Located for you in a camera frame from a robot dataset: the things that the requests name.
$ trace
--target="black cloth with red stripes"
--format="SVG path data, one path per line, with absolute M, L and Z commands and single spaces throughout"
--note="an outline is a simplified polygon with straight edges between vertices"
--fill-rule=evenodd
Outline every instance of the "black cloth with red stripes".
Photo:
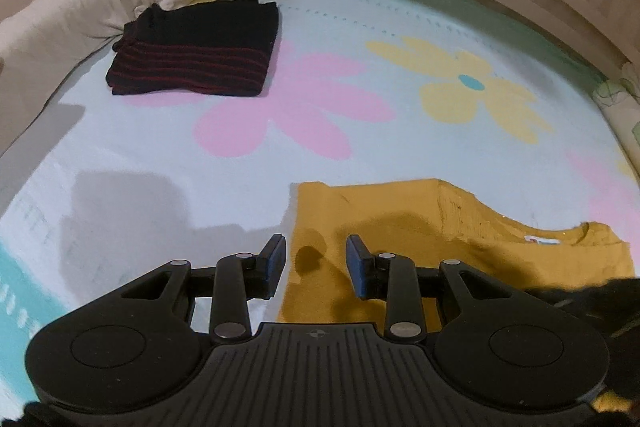
M 220 0 L 165 11 L 147 8 L 124 27 L 107 73 L 112 94 L 185 89 L 256 96 L 278 35 L 276 3 Z

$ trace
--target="bed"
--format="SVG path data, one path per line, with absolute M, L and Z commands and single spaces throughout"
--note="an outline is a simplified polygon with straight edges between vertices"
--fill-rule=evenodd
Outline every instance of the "bed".
M 640 18 L 618 25 L 637 0 L 493 0 L 529 25 L 477 0 L 260 1 L 282 16 L 260 97 L 114 97 L 105 46 L 0 157 L 0 417 L 33 399 L 43 324 L 170 259 L 288 236 L 306 181 L 440 178 L 539 229 L 607 223 L 640 262 L 638 176 L 591 98 L 638 63 Z M 281 301 L 252 301 L 252 325 Z

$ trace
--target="crosshair logo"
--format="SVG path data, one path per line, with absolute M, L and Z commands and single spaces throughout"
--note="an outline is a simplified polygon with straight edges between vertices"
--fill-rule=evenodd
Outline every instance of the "crosshair logo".
M 313 330 L 309 332 L 309 336 L 315 338 L 316 340 L 321 339 L 326 335 L 326 331 L 323 330 Z

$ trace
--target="clothing tag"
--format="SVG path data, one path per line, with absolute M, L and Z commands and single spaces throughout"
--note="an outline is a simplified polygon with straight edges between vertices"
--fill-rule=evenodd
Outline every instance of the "clothing tag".
M 529 243 L 538 243 L 539 245 L 559 245 L 559 239 L 550 239 L 548 237 L 538 237 L 537 235 L 525 235 L 524 240 Z

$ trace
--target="bed sheet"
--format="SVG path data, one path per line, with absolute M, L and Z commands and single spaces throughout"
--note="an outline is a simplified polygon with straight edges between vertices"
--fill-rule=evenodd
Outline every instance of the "bed sheet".
M 640 259 L 638 181 L 591 68 L 471 0 L 260 1 L 282 14 L 260 97 L 111 96 L 106 47 L 0 159 L 0 416 L 34 397 L 43 324 L 168 260 L 289 235 L 301 182 L 440 178 L 540 229 L 607 223 Z M 252 325 L 281 299 L 252 301 Z

